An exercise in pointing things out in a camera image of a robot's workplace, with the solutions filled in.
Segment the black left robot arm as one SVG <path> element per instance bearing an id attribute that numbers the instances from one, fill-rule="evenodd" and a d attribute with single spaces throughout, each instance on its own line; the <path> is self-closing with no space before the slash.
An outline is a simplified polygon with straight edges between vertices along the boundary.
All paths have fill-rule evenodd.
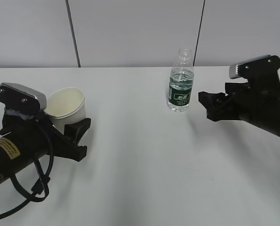
<path id="1" fill-rule="evenodd" d="M 61 133 L 43 111 L 27 120 L 5 114 L 0 130 L 0 184 L 44 155 L 80 162 L 87 147 L 79 142 L 90 125 L 91 119 L 85 118 L 66 124 Z"/>

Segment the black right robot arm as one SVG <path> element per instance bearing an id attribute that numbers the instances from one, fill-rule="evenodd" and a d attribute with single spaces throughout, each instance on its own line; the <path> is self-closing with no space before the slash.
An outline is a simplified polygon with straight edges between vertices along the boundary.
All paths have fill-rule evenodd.
<path id="1" fill-rule="evenodd" d="M 245 121 L 280 137 L 280 94 L 256 93 L 246 83 L 226 83 L 225 92 L 198 93 L 211 121 Z"/>

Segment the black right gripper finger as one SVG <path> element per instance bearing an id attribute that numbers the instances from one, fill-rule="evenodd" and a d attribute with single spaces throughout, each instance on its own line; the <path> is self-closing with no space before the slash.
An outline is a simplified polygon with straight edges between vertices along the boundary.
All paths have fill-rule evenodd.
<path id="1" fill-rule="evenodd" d="M 214 108 L 225 100 L 225 93 L 207 93 L 205 91 L 198 93 L 198 101 L 205 108 Z"/>

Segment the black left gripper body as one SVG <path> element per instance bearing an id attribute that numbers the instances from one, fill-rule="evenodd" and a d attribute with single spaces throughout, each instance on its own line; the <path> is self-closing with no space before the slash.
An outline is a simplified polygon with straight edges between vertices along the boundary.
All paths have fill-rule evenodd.
<path id="1" fill-rule="evenodd" d="M 0 135 L 28 157 L 48 154 L 80 162 L 87 155 L 87 147 L 76 145 L 64 136 L 43 111 L 26 120 L 5 112 Z"/>

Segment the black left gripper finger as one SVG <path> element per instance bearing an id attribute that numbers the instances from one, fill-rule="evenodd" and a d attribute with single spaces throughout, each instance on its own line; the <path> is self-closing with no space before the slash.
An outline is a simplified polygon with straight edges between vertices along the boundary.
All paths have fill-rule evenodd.
<path id="1" fill-rule="evenodd" d="M 85 118 L 73 124 L 65 124 L 64 136 L 68 137 L 74 144 L 78 145 L 91 125 L 91 119 Z"/>

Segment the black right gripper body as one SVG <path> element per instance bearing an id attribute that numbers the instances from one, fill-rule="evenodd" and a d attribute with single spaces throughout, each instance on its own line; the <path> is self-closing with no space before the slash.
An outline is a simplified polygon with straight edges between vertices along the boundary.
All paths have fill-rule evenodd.
<path id="1" fill-rule="evenodd" d="M 246 83 L 226 83 L 225 100 L 214 108 L 206 108 L 211 121 L 271 121 L 272 91 L 257 90 Z"/>

